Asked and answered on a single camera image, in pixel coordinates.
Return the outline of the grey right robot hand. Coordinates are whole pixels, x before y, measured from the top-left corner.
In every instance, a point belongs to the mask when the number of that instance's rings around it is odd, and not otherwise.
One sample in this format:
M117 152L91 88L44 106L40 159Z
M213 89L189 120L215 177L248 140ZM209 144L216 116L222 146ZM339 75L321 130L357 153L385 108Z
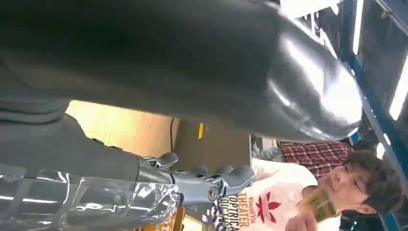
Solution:
M71 100L304 142L343 139L362 117L350 72L269 1L3 0L1 230L132 230L253 180L89 139Z

